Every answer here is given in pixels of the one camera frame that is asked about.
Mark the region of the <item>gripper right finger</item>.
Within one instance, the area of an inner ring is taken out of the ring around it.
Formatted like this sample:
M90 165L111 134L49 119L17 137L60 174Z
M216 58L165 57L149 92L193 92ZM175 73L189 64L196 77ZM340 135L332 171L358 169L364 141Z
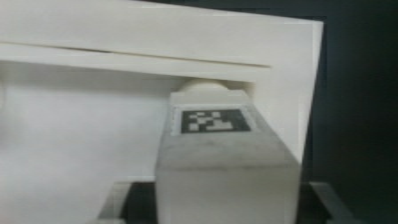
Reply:
M298 224L355 224L355 217L324 182L308 182L300 188Z

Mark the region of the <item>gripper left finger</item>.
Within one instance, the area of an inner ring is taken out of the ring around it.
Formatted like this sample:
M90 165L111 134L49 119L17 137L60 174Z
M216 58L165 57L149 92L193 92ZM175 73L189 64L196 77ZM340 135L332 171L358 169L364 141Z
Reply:
M157 224L152 182L113 184L93 224Z

